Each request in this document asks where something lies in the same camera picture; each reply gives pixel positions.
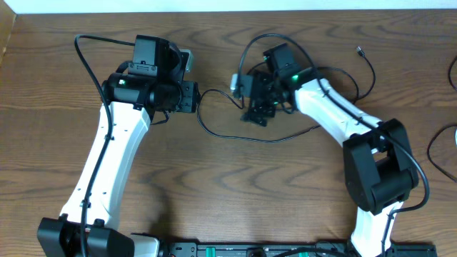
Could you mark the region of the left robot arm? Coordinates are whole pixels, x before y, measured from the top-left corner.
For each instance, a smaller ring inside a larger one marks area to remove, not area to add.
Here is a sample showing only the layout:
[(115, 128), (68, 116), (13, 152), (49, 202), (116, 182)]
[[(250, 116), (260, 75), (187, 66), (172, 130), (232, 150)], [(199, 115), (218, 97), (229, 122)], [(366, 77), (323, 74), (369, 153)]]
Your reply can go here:
[(198, 85), (187, 81), (194, 60), (188, 49), (138, 35), (129, 61), (105, 81), (99, 124), (81, 177), (58, 218), (43, 218), (38, 241), (47, 256), (167, 256), (169, 248), (146, 233), (119, 231), (121, 202), (139, 145), (154, 116), (194, 113)]

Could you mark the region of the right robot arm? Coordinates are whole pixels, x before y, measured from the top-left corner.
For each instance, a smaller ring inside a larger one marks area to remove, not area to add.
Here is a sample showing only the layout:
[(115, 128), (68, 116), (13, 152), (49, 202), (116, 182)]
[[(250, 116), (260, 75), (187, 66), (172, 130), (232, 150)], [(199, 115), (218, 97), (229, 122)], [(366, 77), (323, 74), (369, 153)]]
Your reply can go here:
[(404, 125), (382, 121), (341, 96), (311, 63), (302, 67), (288, 44), (263, 53), (267, 70), (231, 79), (236, 98), (250, 100), (247, 116), (264, 124), (277, 106), (290, 104), (312, 118), (341, 146), (346, 189), (357, 205), (350, 244), (357, 256), (386, 256), (397, 214), (417, 187), (423, 172), (411, 152)]

